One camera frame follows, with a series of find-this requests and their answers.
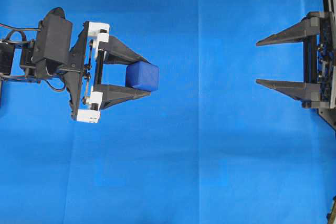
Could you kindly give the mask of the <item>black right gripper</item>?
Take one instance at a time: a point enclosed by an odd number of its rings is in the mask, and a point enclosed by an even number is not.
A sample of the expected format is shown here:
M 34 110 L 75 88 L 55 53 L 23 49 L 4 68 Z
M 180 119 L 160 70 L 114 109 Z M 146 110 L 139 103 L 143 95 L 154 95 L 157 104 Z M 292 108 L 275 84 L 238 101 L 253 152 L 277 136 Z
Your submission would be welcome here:
M 257 79 L 256 83 L 301 101 L 335 129 L 335 16 L 309 12 L 299 23 L 256 46 L 303 42 L 304 82 Z

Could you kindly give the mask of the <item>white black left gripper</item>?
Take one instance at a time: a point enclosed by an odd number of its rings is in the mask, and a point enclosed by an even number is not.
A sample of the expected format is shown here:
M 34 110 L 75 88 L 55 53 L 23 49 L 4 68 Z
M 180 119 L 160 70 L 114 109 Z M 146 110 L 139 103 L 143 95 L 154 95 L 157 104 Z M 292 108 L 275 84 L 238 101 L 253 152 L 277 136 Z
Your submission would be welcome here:
M 91 61 L 104 64 L 130 65 L 139 61 L 150 63 L 114 36 L 109 36 L 110 25 L 85 22 L 83 30 L 69 52 L 70 63 L 62 75 L 70 95 L 71 118 L 77 122 L 98 123 L 100 110 L 113 105 L 151 95 L 151 91 L 109 84 L 90 85 Z

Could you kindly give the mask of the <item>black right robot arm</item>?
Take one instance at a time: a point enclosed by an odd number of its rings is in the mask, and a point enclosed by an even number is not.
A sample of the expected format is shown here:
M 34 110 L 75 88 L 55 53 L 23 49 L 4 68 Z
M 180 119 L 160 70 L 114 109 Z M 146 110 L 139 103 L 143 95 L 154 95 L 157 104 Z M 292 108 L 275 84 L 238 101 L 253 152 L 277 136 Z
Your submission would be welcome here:
M 335 128 L 335 0 L 323 0 L 322 12 L 309 12 L 299 23 L 256 43 L 303 44 L 303 82 L 258 79 L 256 82 L 316 109 Z

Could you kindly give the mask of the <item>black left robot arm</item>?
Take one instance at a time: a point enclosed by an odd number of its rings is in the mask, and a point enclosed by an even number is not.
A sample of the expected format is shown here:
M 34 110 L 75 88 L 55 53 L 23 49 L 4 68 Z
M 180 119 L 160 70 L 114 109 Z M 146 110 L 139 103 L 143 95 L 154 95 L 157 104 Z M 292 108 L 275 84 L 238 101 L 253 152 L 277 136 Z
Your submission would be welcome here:
M 1 83 L 49 83 L 69 92 L 71 117 L 97 123 L 101 111 L 149 96 L 159 86 L 159 68 L 109 34 L 106 23 L 85 22 L 74 45 L 72 23 L 49 15 L 28 39 L 11 28 L 1 40 Z

